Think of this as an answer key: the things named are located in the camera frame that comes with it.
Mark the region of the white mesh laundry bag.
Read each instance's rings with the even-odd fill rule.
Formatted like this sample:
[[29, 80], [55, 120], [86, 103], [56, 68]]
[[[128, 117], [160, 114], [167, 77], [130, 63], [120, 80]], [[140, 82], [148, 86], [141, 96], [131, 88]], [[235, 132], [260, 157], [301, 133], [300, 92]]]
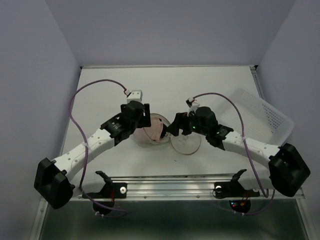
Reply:
[[[166, 117], [158, 113], [152, 113], [151, 117], [157, 117], [162, 120], [165, 125], [166, 131], [171, 124]], [[183, 155], [192, 155], [198, 151], [201, 146], [202, 139], [199, 135], [194, 133], [190, 135], [182, 135], [182, 131], [179, 131], [179, 136], [173, 136], [168, 132], [168, 136], [161, 139], [160, 141], [152, 140], [146, 133], [146, 129], [149, 127], [138, 128], [130, 136], [130, 138], [140, 147], [149, 148], [152, 146], [163, 146], [171, 144], [173, 149]]]

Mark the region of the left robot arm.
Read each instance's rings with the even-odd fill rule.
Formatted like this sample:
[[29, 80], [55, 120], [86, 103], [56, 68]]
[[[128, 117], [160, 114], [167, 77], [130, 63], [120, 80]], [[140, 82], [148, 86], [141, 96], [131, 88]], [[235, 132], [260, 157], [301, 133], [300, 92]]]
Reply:
[[83, 143], [53, 160], [42, 159], [37, 165], [35, 190], [53, 209], [63, 207], [75, 195], [72, 180], [78, 172], [85, 172], [90, 161], [128, 139], [136, 129], [149, 126], [148, 103], [132, 100], [121, 105], [121, 112], [103, 123]]

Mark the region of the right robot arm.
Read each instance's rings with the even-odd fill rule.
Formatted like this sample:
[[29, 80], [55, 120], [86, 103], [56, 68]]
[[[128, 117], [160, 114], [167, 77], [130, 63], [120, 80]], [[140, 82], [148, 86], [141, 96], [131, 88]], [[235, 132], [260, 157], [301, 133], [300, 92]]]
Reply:
[[256, 161], [268, 170], [271, 188], [286, 197], [293, 197], [311, 174], [292, 144], [277, 146], [246, 138], [232, 128], [219, 124], [214, 112], [206, 106], [191, 113], [177, 113], [167, 131], [175, 137], [192, 133], [203, 135], [215, 148]]

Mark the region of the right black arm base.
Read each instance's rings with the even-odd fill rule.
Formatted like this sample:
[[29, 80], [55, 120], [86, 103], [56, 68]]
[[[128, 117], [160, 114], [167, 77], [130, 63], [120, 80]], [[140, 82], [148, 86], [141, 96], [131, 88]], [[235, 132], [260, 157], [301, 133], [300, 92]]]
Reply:
[[246, 190], [239, 183], [239, 179], [246, 169], [241, 169], [235, 173], [231, 180], [216, 182], [212, 190], [212, 196], [218, 200], [225, 198], [231, 198], [229, 200], [229, 206], [231, 210], [236, 214], [248, 214], [251, 209], [251, 198], [257, 198], [260, 196], [258, 191]]

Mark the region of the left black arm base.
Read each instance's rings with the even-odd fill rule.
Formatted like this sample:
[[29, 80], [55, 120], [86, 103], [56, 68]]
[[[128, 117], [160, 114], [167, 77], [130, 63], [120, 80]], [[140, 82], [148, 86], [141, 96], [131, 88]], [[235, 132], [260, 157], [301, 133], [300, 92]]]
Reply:
[[113, 182], [103, 171], [95, 172], [100, 176], [104, 185], [98, 192], [83, 193], [81, 197], [92, 202], [94, 214], [101, 218], [120, 218], [128, 214], [121, 208], [116, 208], [116, 199], [127, 197], [128, 184], [125, 182]]

